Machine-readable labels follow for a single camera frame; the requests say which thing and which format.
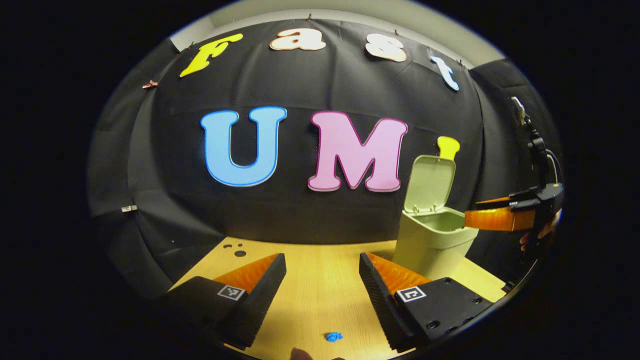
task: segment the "trash can lid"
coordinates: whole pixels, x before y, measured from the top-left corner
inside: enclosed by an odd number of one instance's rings
[[[413,161],[404,210],[429,212],[441,209],[449,198],[456,163],[439,156],[420,155]]]

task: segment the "cable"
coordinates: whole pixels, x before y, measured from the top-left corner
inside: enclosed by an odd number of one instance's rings
[[[557,163],[557,166],[558,166],[558,170],[560,171],[560,180],[564,181],[564,175],[562,173],[562,166],[560,166],[560,161],[558,160],[558,157],[554,154],[553,151],[551,151],[549,149],[546,149],[546,150],[556,160],[556,163]]]
[[[558,171],[556,170],[556,162],[554,161],[554,159],[549,154],[547,154],[547,159],[550,159],[551,160],[551,165],[554,166],[554,174],[556,175],[556,184],[557,184],[558,183]]]

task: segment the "pink letter m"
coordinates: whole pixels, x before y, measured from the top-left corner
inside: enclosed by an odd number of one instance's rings
[[[311,190],[331,192],[340,188],[340,179],[335,176],[336,161],[340,161],[351,189],[358,187],[371,164],[373,173],[365,181],[367,189],[393,192],[400,188],[397,171],[402,137],[407,132],[404,122],[380,119],[364,144],[345,113],[320,111],[311,123],[320,131],[316,175],[308,181]]]

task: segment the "hand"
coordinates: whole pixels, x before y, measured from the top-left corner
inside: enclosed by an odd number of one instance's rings
[[[291,349],[291,358],[289,360],[313,360],[313,358],[311,357],[311,355],[308,354],[308,352],[299,349],[299,348],[292,348]],[[332,360],[344,360],[341,357],[336,357],[335,359]]]
[[[542,230],[540,230],[540,232],[538,233],[538,239],[542,239],[544,238],[548,233],[553,232],[553,230],[556,228],[556,225],[558,224],[558,222],[560,221],[560,216],[562,215],[562,209],[560,209],[560,211],[558,211],[556,213],[556,215],[554,216],[553,220],[551,220],[550,222],[547,222],[545,224],[544,227],[542,227]],[[520,239],[520,243],[522,244],[522,246],[520,247],[520,251],[524,251],[527,248],[527,243],[529,242],[529,237],[530,237],[531,233],[526,233],[521,239]]]

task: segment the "yellow letter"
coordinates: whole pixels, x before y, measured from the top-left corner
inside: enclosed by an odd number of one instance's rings
[[[269,44],[274,50],[320,50],[326,46],[322,33],[316,29],[289,29],[279,32],[278,36]]]
[[[220,55],[227,48],[227,46],[229,46],[229,41],[236,42],[240,39],[242,39],[242,34],[235,34],[231,35],[230,37],[221,38],[220,40],[210,42],[207,45],[203,45],[200,48],[198,54],[196,54],[196,57],[193,58],[189,66],[187,66],[187,68],[180,73],[180,77],[182,78],[183,76],[206,68],[209,64],[207,60],[210,56],[212,58],[215,58],[216,56]]]
[[[382,34],[369,34],[367,41],[364,47],[373,56],[398,62],[406,60],[406,54],[401,50],[404,45],[396,38]]]

